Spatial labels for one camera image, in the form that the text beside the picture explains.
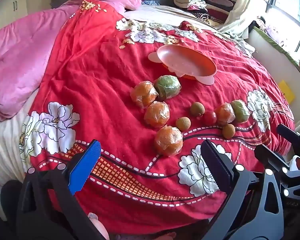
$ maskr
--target yellow paper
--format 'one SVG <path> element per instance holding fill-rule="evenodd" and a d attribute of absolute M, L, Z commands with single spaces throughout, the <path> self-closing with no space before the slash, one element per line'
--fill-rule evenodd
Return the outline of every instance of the yellow paper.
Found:
<path fill-rule="evenodd" d="M 291 104 L 291 102 L 295 99 L 295 95 L 290 89 L 290 87 L 287 85 L 287 83 L 282 80 L 279 84 L 278 87 L 280 88 L 281 92 L 283 93 L 284 97 L 286 98 L 288 104 Z"/>

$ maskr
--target plastic-wrapped green fruit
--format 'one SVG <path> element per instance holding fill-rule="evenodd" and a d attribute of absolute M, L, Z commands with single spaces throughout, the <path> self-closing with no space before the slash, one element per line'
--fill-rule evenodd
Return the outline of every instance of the plastic-wrapped green fruit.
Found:
<path fill-rule="evenodd" d="M 235 115 L 235 122 L 244 123 L 247 122 L 250 117 L 250 111 L 246 104 L 242 100 L 234 100 L 231 102 L 231 106 Z"/>
<path fill-rule="evenodd" d="M 178 78 L 171 75 L 159 77 L 155 81 L 154 87 L 159 93 L 159 98 L 161 100 L 172 98 L 179 94 L 181 90 L 181 85 Z"/>

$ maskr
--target red bedsheet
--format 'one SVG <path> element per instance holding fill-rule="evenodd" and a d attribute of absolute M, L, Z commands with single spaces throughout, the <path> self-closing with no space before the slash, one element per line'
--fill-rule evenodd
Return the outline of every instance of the red bedsheet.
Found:
<path fill-rule="evenodd" d="M 187 22 L 180 31 L 121 19 L 110 5 L 87 0 L 67 21 L 24 125 L 21 156 L 47 170 L 68 162 L 92 139 L 100 141 L 101 157 L 75 196 L 109 232 L 154 233 L 210 218 L 225 195 L 200 157 L 202 141 L 211 140 L 234 163 L 261 171 L 253 153 L 256 145 L 263 143 L 281 154 L 290 147 L 276 133 L 280 123 L 294 128 L 290 107 L 266 69 L 232 42 Z M 247 123 L 237 125 L 233 139 L 225 140 L 219 126 L 204 127 L 200 119 L 191 118 L 181 153 L 157 155 L 157 129 L 145 124 L 145 111 L 131 101 L 130 91 L 141 81 L 171 74 L 147 58 L 163 42 L 200 51 L 218 68 L 212 86 L 179 78 L 181 93 L 166 100 L 167 124 L 174 126 L 178 117 L 189 116 L 195 101 L 213 110 L 242 99 L 252 114 Z"/>

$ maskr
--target window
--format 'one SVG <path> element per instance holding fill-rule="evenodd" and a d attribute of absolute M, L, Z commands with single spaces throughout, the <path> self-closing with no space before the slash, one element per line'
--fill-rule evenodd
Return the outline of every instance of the window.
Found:
<path fill-rule="evenodd" d="M 267 3 L 264 18 L 279 33 L 284 33 L 282 46 L 300 57 L 300 0 L 264 0 Z"/>

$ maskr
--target pink comforter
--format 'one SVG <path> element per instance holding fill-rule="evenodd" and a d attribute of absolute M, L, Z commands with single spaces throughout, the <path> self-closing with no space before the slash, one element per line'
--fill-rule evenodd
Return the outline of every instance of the pink comforter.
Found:
<path fill-rule="evenodd" d="M 62 26 L 83 0 L 37 12 L 0 30 L 0 121 L 13 117 L 39 87 Z M 141 0 L 101 0 L 117 12 L 135 10 Z"/>

